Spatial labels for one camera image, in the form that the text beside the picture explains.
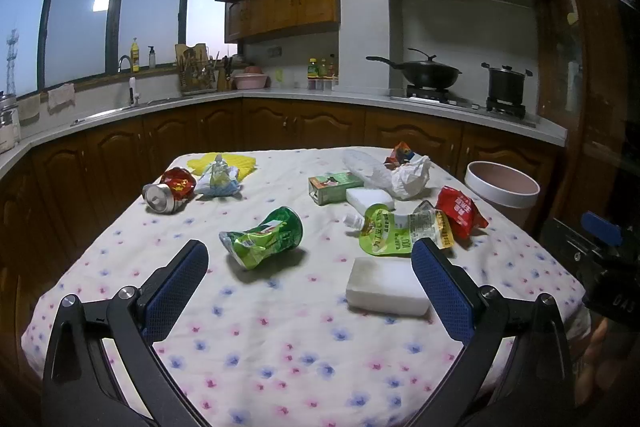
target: transmission tower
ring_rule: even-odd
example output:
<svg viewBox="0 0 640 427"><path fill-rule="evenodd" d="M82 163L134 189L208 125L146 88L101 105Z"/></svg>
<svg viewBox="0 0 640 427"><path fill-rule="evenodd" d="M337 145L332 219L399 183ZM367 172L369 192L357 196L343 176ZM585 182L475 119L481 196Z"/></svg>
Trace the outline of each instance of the transmission tower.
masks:
<svg viewBox="0 0 640 427"><path fill-rule="evenodd" d="M14 64L15 57L18 56L18 51L15 49L15 45L18 43L18 30L11 30L11 35L6 38L6 43L9 47L6 52L6 91L5 94L15 93L15 79L14 79Z"/></svg>

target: ceiling light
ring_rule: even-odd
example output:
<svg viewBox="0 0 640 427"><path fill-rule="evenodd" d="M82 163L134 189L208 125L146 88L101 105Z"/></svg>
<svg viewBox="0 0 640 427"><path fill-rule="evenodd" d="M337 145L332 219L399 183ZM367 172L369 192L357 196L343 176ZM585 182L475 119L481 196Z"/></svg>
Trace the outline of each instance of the ceiling light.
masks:
<svg viewBox="0 0 640 427"><path fill-rule="evenodd" d="M95 12L106 12L109 9L109 0L94 0Z"/></svg>

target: blue plastic part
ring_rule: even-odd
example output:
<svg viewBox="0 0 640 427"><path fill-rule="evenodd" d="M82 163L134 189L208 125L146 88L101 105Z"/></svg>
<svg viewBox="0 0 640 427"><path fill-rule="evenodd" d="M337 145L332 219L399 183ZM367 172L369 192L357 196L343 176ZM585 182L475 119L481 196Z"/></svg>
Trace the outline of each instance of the blue plastic part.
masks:
<svg viewBox="0 0 640 427"><path fill-rule="evenodd" d="M209 253L197 243L175 268L145 309L142 336L148 343L163 341L174 327L209 266Z"/></svg>
<svg viewBox="0 0 640 427"><path fill-rule="evenodd" d="M471 304L422 241L414 244L411 264L449 336L466 346L474 335Z"/></svg>
<svg viewBox="0 0 640 427"><path fill-rule="evenodd" d="M580 218L580 224L587 232L592 233L601 240L605 245L610 247L619 247L622 245L622 233L620 227L614 225L594 214L593 212L585 212Z"/></svg>

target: frying pan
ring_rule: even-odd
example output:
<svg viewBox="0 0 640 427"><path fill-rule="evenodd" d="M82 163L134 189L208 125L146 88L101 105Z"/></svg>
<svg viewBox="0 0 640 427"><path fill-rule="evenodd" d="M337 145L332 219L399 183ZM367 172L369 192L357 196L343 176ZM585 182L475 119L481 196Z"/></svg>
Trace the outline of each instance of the frying pan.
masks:
<svg viewBox="0 0 640 427"><path fill-rule="evenodd" d="M435 90L445 90L453 85L458 79L458 75L462 72L452 66L433 62L436 55L427 55L425 52L415 48L409 48L411 51L421 53L427 57L427 60L413 60L411 62L392 62L388 58L383 57L365 57L367 60L375 60L384 62L395 70L401 70L404 77L415 87L427 87Z"/></svg>

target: wall outlet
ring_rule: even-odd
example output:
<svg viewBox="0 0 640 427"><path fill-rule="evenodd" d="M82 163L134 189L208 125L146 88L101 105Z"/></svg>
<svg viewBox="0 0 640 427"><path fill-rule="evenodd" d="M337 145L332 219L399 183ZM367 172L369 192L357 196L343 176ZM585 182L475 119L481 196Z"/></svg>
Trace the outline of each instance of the wall outlet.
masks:
<svg viewBox="0 0 640 427"><path fill-rule="evenodd" d="M267 56L269 58L282 57L282 46L274 46L273 48L267 48Z"/></svg>

